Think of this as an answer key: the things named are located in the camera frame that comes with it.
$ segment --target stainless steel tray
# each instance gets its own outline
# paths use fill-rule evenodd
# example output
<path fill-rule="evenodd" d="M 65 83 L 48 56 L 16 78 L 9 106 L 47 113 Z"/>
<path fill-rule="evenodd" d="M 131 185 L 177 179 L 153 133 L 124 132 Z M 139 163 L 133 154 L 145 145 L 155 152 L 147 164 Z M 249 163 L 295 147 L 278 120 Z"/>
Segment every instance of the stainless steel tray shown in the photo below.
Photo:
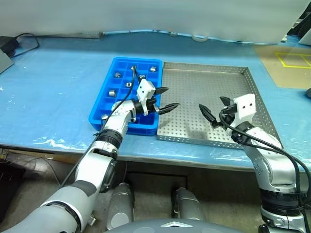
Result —
<path fill-rule="evenodd" d="M 248 93 L 256 96 L 253 124 L 279 139 L 247 67 L 165 62 L 162 86 L 170 89 L 162 94 L 161 105 L 179 102 L 180 106 L 160 116 L 157 130 L 160 140 L 240 149 L 222 128 L 212 129 L 199 104 L 207 106 L 219 121 L 218 113 L 224 107 L 219 96 L 234 98 Z"/>

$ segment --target gray floor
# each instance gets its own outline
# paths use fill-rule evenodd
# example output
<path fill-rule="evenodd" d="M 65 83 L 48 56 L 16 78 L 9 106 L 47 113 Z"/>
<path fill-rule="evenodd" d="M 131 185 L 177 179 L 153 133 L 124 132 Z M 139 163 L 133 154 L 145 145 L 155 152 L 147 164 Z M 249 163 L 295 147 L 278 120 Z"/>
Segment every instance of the gray floor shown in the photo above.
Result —
<path fill-rule="evenodd" d="M 0 231 L 23 220 L 58 189 L 52 170 L 44 160 L 18 154 L 9 155 L 8 159 L 19 159 L 16 163 L 25 166 L 27 171 L 5 220 L 0 224 Z M 60 180 L 72 167 L 56 161 L 50 163 Z M 124 169 L 121 167 L 119 178 L 123 176 Z M 170 217 L 172 188 L 187 186 L 200 200 L 210 222 L 246 233 L 258 232 L 258 225 L 263 223 L 253 172 L 127 162 L 126 180 L 134 187 L 136 220 Z M 110 195 L 111 191 L 99 195 L 94 210 L 97 221 L 92 227 L 86 228 L 86 233 L 104 232 Z"/>

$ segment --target white wall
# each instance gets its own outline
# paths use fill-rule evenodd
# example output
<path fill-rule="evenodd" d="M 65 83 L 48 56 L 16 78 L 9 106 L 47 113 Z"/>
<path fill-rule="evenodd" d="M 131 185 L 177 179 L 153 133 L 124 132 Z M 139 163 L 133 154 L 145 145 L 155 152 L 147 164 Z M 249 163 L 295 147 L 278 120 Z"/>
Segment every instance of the white wall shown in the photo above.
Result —
<path fill-rule="evenodd" d="M 279 42 L 309 0 L 0 0 L 0 35 L 154 29 Z"/>

